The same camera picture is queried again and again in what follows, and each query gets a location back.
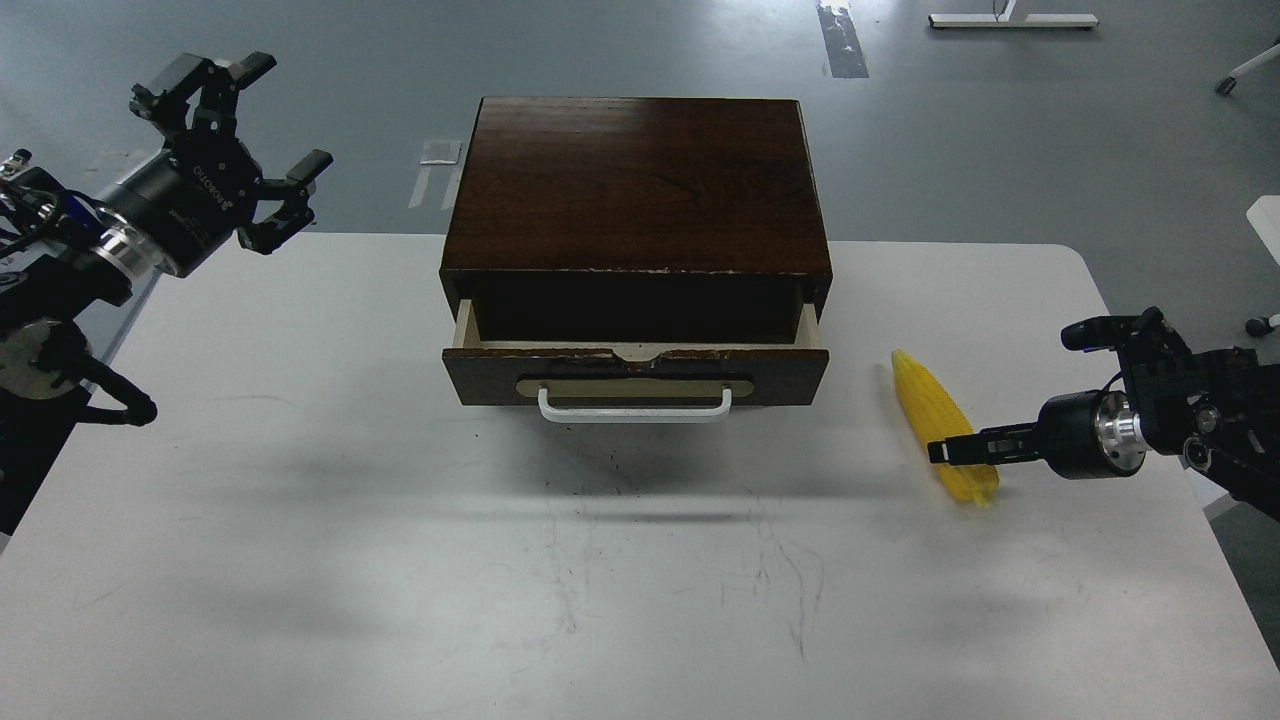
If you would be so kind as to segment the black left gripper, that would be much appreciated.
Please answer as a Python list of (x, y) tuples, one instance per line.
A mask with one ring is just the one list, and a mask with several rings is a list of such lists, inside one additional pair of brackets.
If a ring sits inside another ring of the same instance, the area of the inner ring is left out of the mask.
[[(150, 123), (163, 143), (109, 184), (101, 204), (160, 247), (166, 274), (191, 275), (236, 229), (242, 249), (271, 255), (314, 223), (310, 199), (333, 155), (314, 149), (284, 178), (264, 179), (261, 165), (237, 137), (241, 91), (275, 65), (269, 53), (251, 53), (228, 65), (182, 53), (150, 83), (132, 86), (131, 111)], [(279, 208), (251, 222), (259, 201)]]

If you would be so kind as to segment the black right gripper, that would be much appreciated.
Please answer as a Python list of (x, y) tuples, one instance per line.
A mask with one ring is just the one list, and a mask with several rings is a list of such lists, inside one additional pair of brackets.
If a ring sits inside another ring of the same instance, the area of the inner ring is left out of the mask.
[(925, 445), (931, 464), (964, 468), (1043, 460), (1073, 480), (1135, 475), (1149, 452), (1140, 418), (1116, 389), (1055, 396), (1034, 423), (992, 427)]

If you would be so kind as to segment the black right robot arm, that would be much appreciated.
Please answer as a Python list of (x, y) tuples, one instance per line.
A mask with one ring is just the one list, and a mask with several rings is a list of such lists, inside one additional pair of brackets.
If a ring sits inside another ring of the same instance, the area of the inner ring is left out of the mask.
[(1234, 500), (1279, 514), (1279, 369), (1251, 348), (1196, 354), (1158, 307), (1062, 328), (1071, 351), (1116, 355), (1120, 389), (1044, 402), (1033, 423), (927, 443), (934, 465), (1046, 462), (1068, 479), (1133, 477), (1151, 454), (1178, 456)]

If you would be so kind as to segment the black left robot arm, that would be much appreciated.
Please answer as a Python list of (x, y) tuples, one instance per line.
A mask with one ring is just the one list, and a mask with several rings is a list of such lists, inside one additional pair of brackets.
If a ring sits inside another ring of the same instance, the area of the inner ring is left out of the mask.
[(55, 243), (3, 272), (3, 537), (10, 538), (72, 429), (145, 427), (157, 406), (93, 355), (78, 316), (125, 305), (154, 272), (186, 278), (228, 240), (270, 255), (315, 219), (310, 199), (333, 161), (315, 149), (269, 179), (237, 135), (242, 91), (276, 64), (180, 54), (131, 111), (163, 146), (100, 197), (65, 187), (14, 151), (3, 163), (3, 256)]

